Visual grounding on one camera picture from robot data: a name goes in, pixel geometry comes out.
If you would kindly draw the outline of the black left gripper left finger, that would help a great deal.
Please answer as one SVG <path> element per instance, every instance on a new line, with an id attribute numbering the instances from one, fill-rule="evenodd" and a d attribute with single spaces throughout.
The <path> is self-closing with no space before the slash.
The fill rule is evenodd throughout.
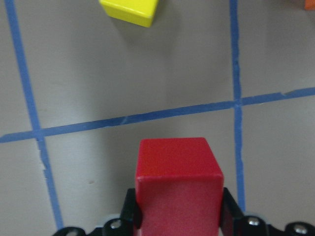
<path id="1" fill-rule="evenodd" d="M 120 213 L 122 236 L 133 236 L 135 230 L 139 230 L 142 224 L 142 212 L 136 201 L 134 188 L 129 188 L 126 193 L 123 208 Z"/>

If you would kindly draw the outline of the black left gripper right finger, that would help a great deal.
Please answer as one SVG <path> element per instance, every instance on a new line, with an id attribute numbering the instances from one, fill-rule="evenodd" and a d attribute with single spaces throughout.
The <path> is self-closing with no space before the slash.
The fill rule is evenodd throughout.
<path id="1" fill-rule="evenodd" d="M 240 225 L 244 214 L 228 188 L 223 188 L 220 230 L 223 236 L 240 236 Z"/>

